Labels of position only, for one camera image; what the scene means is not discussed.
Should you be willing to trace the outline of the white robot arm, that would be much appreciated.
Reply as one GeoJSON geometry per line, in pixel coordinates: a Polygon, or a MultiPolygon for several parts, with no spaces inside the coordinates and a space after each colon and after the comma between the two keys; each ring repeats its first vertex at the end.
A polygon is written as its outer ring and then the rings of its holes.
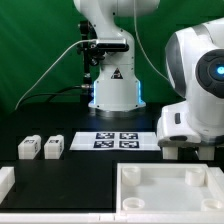
{"type": "MultiPolygon", "coordinates": [[[[143,108],[134,73],[134,39],[114,18],[151,13],[160,0],[73,1],[93,26],[93,49],[102,55],[89,107],[106,114],[143,108]]],[[[224,143],[224,18],[175,32],[165,52],[169,81],[185,100],[162,109],[158,144],[224,143]]]]}

